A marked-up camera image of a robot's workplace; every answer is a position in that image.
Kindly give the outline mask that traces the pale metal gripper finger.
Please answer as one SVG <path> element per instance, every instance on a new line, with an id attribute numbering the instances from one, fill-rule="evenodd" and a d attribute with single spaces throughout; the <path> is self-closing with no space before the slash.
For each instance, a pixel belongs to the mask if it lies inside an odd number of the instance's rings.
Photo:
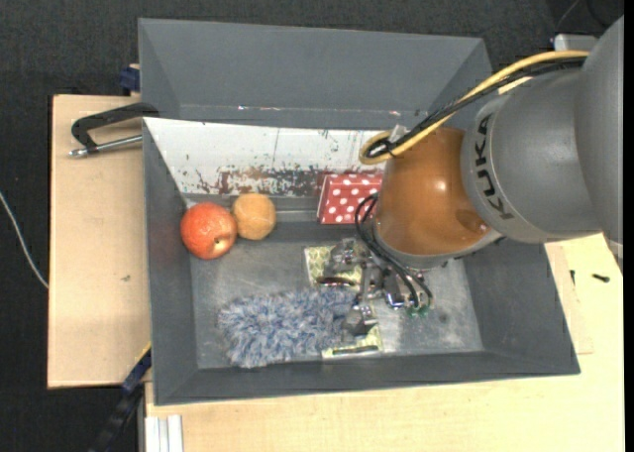
<path id="1" fill-rule="evenodd" d="M 360 265 L 370 256 L 366 245 L 356 238 L 344 238 L 330 252 L 333 268 L 351 268 Z"/>
<path id="2" fill-rule="evenodd" d="M 378 318 L 367 303 L 355 304 L 345 318 L 345 333 L 351 337 L 367 336 L 378 325 Z"/>

